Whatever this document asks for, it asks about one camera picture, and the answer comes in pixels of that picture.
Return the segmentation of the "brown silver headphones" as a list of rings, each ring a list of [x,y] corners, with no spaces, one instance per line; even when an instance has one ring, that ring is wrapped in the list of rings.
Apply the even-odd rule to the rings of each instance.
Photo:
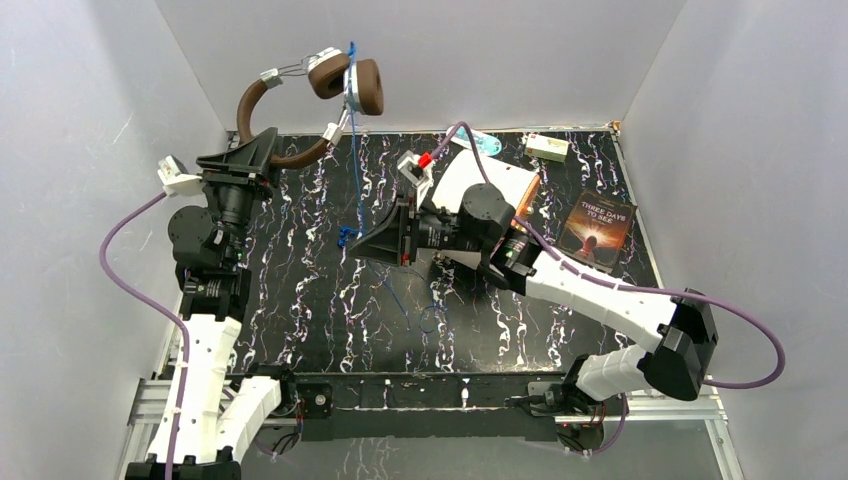
[[[293,154],[271,148],[269,166],[299,170],[323,159],[338,145],[354,116],[378,117],[384,113],[384,87],[377,60],[364,57],[353,46],[326,47],[298,61],[269,68],[253,79],[238,101],[235,131],[238,147],[251,142],[261,132],[254,128],[254,113],[267,96],[273,107],[292,114],[284,122],[293,126],[306,117],[305,125],[318,136],[314,142]]]

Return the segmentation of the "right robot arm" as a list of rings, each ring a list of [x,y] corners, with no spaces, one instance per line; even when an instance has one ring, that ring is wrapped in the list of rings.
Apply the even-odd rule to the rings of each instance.
[[[698,398],[718,336],[709,306],[697,292],[642,292],[579,268],[543,245],[490,183],[468,187],[455,213],[420,208],[414,195],[399,195],[388,216],[349,252],[408,266],[421,249],[477,253],[475,269],[491,285],[564,305],[632,340],[608,354],[579,356],[561,385],[511,398],[507,405],[545,416],[587,414],[613,396],[637,390],[654,389],[681,401]]]

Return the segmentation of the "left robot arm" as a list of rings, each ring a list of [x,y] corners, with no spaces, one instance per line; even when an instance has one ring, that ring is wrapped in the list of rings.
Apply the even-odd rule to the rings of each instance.
[[[164,411],[144,459],[127,479],[238,479],[265,419],[299,400],[282,367],[246,374],[222,404],[230,354],[246,317],[251,274],[242,265],[253,208],[272,195],[278,132],[268,128],[227,152],[200,157],[192,175],[173,157],[159,163],[166,196],[202,195],[203,206],[175,211],[167,225],[182,292],[172,318],[180,332]]]

